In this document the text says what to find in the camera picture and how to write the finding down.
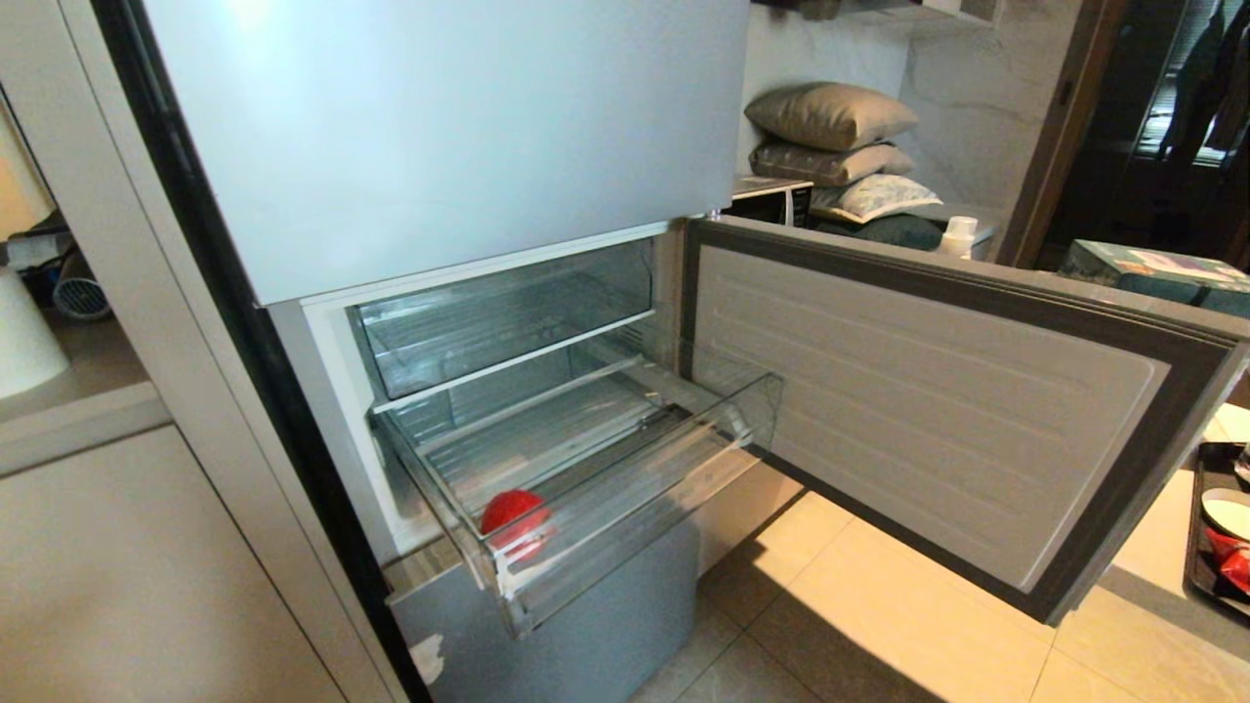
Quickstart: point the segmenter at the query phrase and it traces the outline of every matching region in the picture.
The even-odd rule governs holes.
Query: red ball
[[[499,534],[491,537],[490,542],[499,547],[506,547],[521,539],[521,542],[510,548],[505,554],[518,562],[531,559],[542,550],[542,535],[539,530],[546,523],[548,518],[551,517],[551,510],[541,508],[541,505],[542,498],[529,490],[505,490],[491,498],[490,503],[486,504],[486,509],[482,510],[481,533],[490,534],[508,525],[508,523],[516,520],[515,524],[506,527]]]

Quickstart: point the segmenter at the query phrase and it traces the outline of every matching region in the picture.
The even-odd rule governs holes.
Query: stack of pillows
[[[751,154],[756,175],[810,180],[812,205],[864,224],[938,195],[902,178],[915,164],[885,141],[919,123],[902,103],[844,83],[774,90],[746,106],[746,118],[778,138]]]

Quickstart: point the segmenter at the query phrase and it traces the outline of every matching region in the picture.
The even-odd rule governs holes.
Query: black tray
[[[1236,619],[1250,625],[1250,595],[1238,590],[1220,575],[1219,564],[1211,553],[1211,540],[1206,528],[1215,527],[1202,512],[1202,492],[1210,488],[1235,488],[1248,490],[1245,482],[1232,473],[1232,462],[1241,454],[1242,443],[1204,442],[1198,448],[1198,467],[1194,469],[1194,502],[1189,514],[1189,550],[1185,554],[1185,580],[1190,590],[1201,594]]]

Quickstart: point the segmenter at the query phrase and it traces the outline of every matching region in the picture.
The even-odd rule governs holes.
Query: white container
[[[30,390],[68,368],[69,359],[21,278],[0,266],[0,398]]]
[[[936,251],[960,259],[972,258],[972,244],[976,241],[976,218],[956,215],[946,221],[946,231]]]

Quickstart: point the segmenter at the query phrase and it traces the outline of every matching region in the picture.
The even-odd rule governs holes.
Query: white bowl
[[[1204,490],[1202,512],[1224,532],[1250,542],[1250,494],[1232,488]]]

